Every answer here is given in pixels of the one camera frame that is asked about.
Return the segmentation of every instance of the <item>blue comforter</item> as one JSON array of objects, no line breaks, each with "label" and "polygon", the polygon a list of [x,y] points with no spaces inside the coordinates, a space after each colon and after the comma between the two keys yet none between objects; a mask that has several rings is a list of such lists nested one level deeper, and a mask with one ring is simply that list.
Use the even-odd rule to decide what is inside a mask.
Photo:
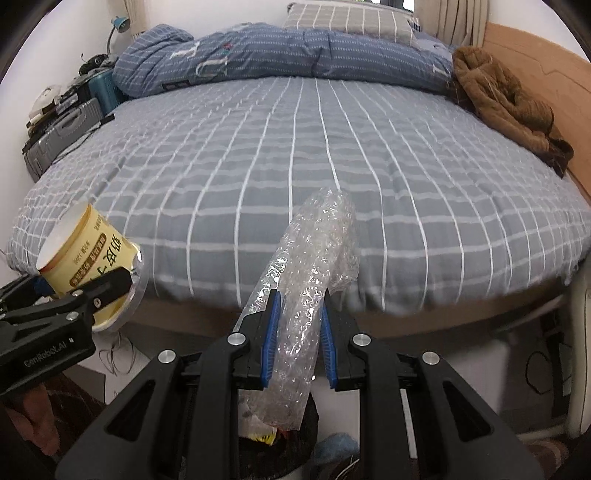
[{"label": "blue comforter", "polygon": [[358,80],[442,93],[452,71],[452,63],[435,53],[360,35],[259,23],[195,40],[163,24],[125,50],[113,79],[133,98],[268,76]]}]

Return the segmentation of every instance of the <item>human hand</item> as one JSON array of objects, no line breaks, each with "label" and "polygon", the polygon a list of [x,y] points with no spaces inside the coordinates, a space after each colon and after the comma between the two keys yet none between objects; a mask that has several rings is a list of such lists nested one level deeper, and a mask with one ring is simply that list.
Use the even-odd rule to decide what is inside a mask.
[{"label": "human hand", "polygon": [[60,436],[45,385],[29,390],[14,407],[14,410],[6,410],[21,437],[33,442],[45,455],[55,455],[60,447]]}]

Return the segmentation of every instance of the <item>paper cup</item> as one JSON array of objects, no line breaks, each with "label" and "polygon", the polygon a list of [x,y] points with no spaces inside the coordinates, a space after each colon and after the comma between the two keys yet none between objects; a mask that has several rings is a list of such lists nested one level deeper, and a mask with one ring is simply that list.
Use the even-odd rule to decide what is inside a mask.
[{"label": "paper cup", "polygon": [[130,297],[135,298],[135,306],[139,303],[145,290],[139,278],[140,263],[139,248],[92,205],[81,202],[54,226],[39,252],[37,270],[60,297],[118,267],[129,270],[134,281],[130,294],[95,313],[93,331],[99,332],[118,321]]}]

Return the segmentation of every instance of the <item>gray checkered pillow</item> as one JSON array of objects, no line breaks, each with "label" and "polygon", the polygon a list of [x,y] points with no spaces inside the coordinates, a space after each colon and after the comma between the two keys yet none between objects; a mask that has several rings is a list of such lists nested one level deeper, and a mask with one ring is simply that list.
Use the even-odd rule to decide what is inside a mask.
[{"label": "gray checkered pillow", "polygon": [[396,8],[353,0],[327,0],[290,5],[285,28],[325,28],[413,45],[412,15]]}]

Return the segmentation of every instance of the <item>gray checkered bed sheet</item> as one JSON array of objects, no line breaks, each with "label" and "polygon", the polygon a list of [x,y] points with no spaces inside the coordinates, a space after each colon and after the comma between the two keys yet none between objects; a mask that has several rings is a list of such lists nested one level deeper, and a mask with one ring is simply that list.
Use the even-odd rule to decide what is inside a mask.
[{"label": "gray checkered bed sheet", "polygon": [[323,186],[357,212],[352,309],[501,296],[568,277],[589,249],[575,186],[444,98],[271,77],[120,106],[27,195],[8,259],[33,272],[56,220],[89,199],[142,246],[152,294],[235,307]]}]

